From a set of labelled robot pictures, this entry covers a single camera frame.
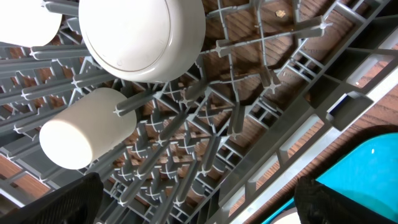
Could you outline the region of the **grey plastic bowl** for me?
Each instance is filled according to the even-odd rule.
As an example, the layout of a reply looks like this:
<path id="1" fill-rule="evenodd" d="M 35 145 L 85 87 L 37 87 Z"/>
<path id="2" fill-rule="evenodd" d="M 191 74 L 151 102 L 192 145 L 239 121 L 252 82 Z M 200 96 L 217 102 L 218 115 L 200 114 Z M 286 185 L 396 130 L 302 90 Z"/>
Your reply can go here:
<path id="1" fill-rule="evenodd" d="M 205 39 L 201 0 L 81 0 L 83 41 L 96 62 L 132 82 L 169 82 L 197 60 Z"/>

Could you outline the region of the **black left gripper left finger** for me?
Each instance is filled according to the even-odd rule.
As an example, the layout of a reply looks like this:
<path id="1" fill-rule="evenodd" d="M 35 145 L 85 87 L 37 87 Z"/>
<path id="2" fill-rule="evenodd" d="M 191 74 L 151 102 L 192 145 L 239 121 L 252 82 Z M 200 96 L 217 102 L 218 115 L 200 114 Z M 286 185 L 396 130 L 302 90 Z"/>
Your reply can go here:
<path id="1" fill-rule="evenodd" d="M 92 224 L 103 199 L 104 184 L 92 172 L 1 217 L 1 224 Z"/>

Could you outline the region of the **white paper cup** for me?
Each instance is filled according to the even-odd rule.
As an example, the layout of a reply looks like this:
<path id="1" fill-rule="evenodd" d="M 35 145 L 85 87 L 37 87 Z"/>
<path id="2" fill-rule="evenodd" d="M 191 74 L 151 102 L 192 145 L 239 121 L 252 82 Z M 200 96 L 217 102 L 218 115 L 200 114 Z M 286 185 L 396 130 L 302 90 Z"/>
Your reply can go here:
<path id="1" fill-rule="evenodd" d="M 47 121 L 40 146 L 56 165 L 81 169 L 122 143 L 135 130 L 137 115 L 114 111 L 126 97 L 112 88 L 98 88 Z"/>

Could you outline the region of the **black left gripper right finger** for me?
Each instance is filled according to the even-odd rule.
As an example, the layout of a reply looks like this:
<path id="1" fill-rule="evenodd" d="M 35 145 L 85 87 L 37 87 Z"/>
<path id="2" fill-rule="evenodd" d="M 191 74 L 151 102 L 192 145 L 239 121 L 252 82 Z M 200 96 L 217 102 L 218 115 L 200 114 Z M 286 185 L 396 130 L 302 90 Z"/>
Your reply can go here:
<path id="1" fill-rule="evenodd" d="M 294 203 L 301 224 L 395 224 L 308 177 L 299 178 Z"/>

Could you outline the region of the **small pink bowl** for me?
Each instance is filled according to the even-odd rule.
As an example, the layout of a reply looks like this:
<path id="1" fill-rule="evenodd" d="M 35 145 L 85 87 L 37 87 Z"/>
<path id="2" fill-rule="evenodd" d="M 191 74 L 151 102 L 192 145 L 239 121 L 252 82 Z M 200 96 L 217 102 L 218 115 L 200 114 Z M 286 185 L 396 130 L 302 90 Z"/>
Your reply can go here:
<path id="1" fill-rule="evenodd" d="M 1 42 L 44 46 L 57 34 L 62 15 L 49 12 L 42 0 L 1 0 Z"/>

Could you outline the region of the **large white plate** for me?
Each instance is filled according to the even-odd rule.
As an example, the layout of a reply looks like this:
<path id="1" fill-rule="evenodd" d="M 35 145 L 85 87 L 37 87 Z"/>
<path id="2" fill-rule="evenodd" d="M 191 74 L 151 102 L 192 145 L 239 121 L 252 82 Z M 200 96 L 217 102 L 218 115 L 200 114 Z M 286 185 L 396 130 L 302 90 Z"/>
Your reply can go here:
<path id="1" fill-rule="evenodd" d="M 275 217 L 271 224 L 301 224 L 297 208 L 291 208 Z"/>

